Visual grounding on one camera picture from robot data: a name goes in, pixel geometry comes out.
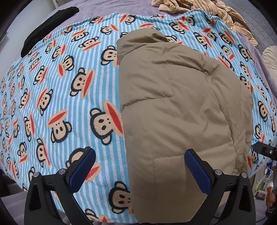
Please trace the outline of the person's right hand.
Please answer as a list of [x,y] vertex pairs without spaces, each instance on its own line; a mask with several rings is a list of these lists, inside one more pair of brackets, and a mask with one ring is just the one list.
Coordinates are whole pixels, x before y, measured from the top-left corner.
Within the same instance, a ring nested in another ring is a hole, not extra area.
[[269,187],[267,189],[266,206],[272,207],[275,200],[276,198],[275,198],[275,195],[273,194],[273,187]]

